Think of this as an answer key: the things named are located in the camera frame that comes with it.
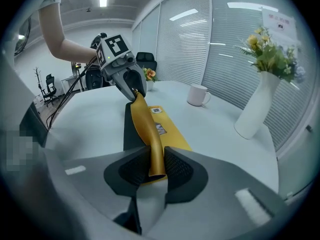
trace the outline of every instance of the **black chair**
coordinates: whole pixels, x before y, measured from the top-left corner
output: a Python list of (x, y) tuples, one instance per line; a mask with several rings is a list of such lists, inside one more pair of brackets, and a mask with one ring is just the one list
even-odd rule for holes
[(45, 78), (45, 82), (46, 82), (46, 89), (47, 89), (47, 94), (43, 95), (44, 98), (44, 104), (46, 104), (46, 106), (48, 107), (49, 103), (52, 103), (52, 105), (54, 104), (54, 100), (59, 99), (57, 96), (55, 96), (57, 89), (55, 87), (55, 77), (52, 76), (51, 74), (48, 74)]
[(138, 52), (135, 59), (140, 68), (147, 68), (156, 71), (158, 63), (155, 61), (155, 57), (152, 53)]

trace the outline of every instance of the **white vase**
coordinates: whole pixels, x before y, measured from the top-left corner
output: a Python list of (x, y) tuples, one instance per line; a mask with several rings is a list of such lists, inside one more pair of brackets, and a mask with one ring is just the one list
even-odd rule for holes
[(260, 83), (234, 124), (234, 129), (245, 139), (251, 139), (264, 123), (280, 79), (269, 72), (260, 73)]
[(154, 81), (146, 81), (146, 90), (151, 91), (154, 87)]

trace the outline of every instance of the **floor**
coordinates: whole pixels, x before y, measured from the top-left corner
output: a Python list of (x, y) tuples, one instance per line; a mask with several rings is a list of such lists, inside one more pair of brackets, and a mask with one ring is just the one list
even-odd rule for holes
[[(73, 92), (71, 93), (70, 97), (67, 99), (67, 101), (62, 105), (62, 107), (59, 109), (59, 111), (56, 113), (54, 119), (52, 122), (55, 121), (55, 119), (57, 118), (57, 116), (59, 115), (59, 113), (62, 111), (62, 109), (66, 106), (66, 104), (72, 99), (72, 97), (76, 94), (77, 92)], [(57, 110), (57, 107), (59, 106), (60, 102), (62, 101), (62, 99), (64, 98), (64, 96), (60, 96), (59, 99), (55, 100), (52, 103), (49, 103), (48, 106), (43, 105), (39, 108), (37, 108), (37, 111), (40, 115), (41, 120), (43, 121), (44, 125), (47, 125), (47, 118)]]

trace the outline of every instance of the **blue flower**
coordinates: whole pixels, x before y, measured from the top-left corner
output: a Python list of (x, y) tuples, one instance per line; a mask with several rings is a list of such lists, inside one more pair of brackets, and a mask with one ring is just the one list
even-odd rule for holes
[(294, 79), (298, 84), (302, 83), (305, 80), (306, 71), (302, 66), (297, 66), (294, 71)]

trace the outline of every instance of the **white table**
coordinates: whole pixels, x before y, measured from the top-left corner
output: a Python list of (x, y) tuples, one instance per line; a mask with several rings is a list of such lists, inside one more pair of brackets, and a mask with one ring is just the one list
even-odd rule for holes
[[(278, 163), (268, 127), (244, 139), (234, 129), (241, 109), (215, 96), (204, 107), (192, 106), (187, 103), (189, 88), (180, 82), (156, 82), (145, 100), (149, 106), (163, 107), (194, 152), (233, 163), (278, 193)], [(45, 147), (61, 159), (123, 151), (128, 102), (115, 86), (77, 93), (54, 121)], [(161, 216), (166, 190), (166, 180), (139, 188), (137, 207), (144, 232)]]
[[(76, 79), (77, 79), (77, 76), (70, 76), (66, 79), (61, 80), (62, 89), (63, 89), (64, 94), (67, 94), (67, 91), (69, 90), (70, 86), (76, 81)], [(78, 81), (78, 83), (76, 85), (78, 85), (80, 92), (82, 92), (80, 81)]]

